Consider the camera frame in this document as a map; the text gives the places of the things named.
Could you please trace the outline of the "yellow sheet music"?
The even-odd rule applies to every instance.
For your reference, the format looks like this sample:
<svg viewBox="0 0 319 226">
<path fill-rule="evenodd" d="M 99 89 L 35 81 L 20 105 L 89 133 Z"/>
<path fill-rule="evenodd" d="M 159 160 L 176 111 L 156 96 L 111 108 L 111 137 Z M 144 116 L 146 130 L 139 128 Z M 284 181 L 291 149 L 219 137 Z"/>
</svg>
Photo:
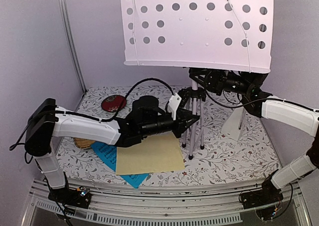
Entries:
<svg viewBox="0 0 319 226">
<path fill-rule="evenodd" d="M 152 135 L 140 144 L 117 148 L 117 175 L 180 171 L 184 168 L 179 139 L 173 133 Z"/>
</svg>

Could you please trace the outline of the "white metronome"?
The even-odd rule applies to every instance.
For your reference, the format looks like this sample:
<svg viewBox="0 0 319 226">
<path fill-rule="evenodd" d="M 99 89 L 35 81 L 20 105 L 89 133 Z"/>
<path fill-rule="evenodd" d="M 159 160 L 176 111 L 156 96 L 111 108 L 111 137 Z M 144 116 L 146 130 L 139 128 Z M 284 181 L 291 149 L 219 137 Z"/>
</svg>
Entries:
<svg viewBox="0 0 319 226">
<path fill-rule="evenodd" d="M 226 137 L 238 141 L 242 135 L 246 110 L 235 109 L 221 128 L 221 133 Z"/>
</svg>

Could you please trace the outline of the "silver tripod music stand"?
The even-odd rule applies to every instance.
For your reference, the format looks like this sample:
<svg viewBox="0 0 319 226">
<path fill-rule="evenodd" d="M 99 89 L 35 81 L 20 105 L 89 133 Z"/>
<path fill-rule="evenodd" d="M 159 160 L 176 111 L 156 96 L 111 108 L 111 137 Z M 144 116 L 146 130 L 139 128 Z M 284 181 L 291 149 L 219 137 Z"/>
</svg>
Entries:
<svg viewBox="0 0 319 226">
<path fill-rule="evenodd" d="M 120 0 L 127 66 L 268 74 L 274 0 Z M 204 88 L 178 93 L 181 106 Z"/>
</svg>

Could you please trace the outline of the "blue paper sheet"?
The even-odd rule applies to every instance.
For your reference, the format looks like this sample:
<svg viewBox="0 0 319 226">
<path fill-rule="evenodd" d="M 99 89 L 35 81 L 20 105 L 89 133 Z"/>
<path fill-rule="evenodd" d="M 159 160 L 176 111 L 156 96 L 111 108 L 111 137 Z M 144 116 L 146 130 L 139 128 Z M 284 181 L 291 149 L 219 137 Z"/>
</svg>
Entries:
<svg viewBox="0 0 319 226">
<path fill-rule="evenodd" d="M 102 142 L 94 142 L 91 148 L 96 155 L 114 172 L 116 171 L 117 163 L 117 147 L 107 145 Z M 137 189 L 141 183 L 149 176 L 149 174 L 134 174 L 134 175 L 120 175 L 129 185 Z"/>
</svg>

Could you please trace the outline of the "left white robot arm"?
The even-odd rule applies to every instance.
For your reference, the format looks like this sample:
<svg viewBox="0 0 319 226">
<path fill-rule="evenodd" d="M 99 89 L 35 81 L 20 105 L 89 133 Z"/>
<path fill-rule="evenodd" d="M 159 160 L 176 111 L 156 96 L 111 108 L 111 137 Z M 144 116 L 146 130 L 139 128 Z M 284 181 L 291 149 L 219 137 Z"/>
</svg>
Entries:
<svg viewBox="0 0 319 226">
<path fill-rule="evenodd" d="M 125 118 L 103 119 L 70 112 L 48 98 L 28 120 L 24 148 L 35 158 L 56 197 L 63 203 L 70 203 L 74 192 L 68 188 L 65 173 L 52 153 L 52 137 L 82 138 L 122 148 L 137 145 L 150 135 L 169 131 L 180 138 L 200 119 L 184 109 L 181 102 L 181 97 L 174 94 L 163 110 L 156 97 L 143 96 L 133 102 L 132 110 Z"/>
</svg>

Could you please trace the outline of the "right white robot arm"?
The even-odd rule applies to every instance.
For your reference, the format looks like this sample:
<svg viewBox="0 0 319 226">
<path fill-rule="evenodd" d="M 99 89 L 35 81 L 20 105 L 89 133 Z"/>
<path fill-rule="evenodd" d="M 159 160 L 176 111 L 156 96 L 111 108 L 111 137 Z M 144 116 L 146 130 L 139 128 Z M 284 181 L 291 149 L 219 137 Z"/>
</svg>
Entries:
<svg viewBox="0 0 319 226">
<path fill-rule="evenodd" d="M 275 120 L 297 128 L 314 138 L 305 154 L 277 170 L 262 184 L 258 200 L 268 204 L 277 196 L 277 190 L 301 179 L 319 167 L 319 112 L 318 110 L 280 99 L 261 90 L 267 74 L 226 70 L 190 68 L 189 77 L 200 84 L 206 94 L 221 95 L 223 91 L 242 96 L 240 107 L 247 113 Z"/>
</svg>

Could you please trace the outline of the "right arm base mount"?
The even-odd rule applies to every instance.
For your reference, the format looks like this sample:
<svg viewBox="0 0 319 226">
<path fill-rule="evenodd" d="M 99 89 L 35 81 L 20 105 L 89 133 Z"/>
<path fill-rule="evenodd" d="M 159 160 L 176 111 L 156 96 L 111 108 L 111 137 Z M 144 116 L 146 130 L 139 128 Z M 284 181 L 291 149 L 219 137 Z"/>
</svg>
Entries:
<svg viewBox="0 0 319 226">
<path fill-rule="evenodd" d="M 244 209 L 252 209 L 271 204 L 272 206 L 256 210 L 255 213 L 257 218 L 263 222 L 273 221 L 283 215 L 290 207 L 294 189 L 292 183 L 289 183 L 289 186 L 291 189 L 290 198 L 284 209 L 282 209 L 284 199 L 282 190 L 276 188 L 271 189 L 270 186 L 265 186 L 265 188 L 256 191 L 247 190 L 241 192 L 238 196 L 238 200 Z"/>
</svg>

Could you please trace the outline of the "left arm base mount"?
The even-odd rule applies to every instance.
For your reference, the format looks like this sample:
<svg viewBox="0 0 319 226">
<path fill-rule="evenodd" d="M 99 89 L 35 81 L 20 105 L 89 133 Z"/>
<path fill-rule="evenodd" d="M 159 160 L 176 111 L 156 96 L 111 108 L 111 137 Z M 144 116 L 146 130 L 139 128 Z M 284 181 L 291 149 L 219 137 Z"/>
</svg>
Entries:
<svg viewBox="0 0 319 226">
<path fill-rule="evenodd" d="M 74 206 L 77 208 L 88 209 L 92 195 L 88 188 L 80 186 L 70 189 L 68 183 L 61 189 L 53 189 L 48 185 L 49 196 L 52 201 L 61 203 L 64 206 Z"/>
</svg>

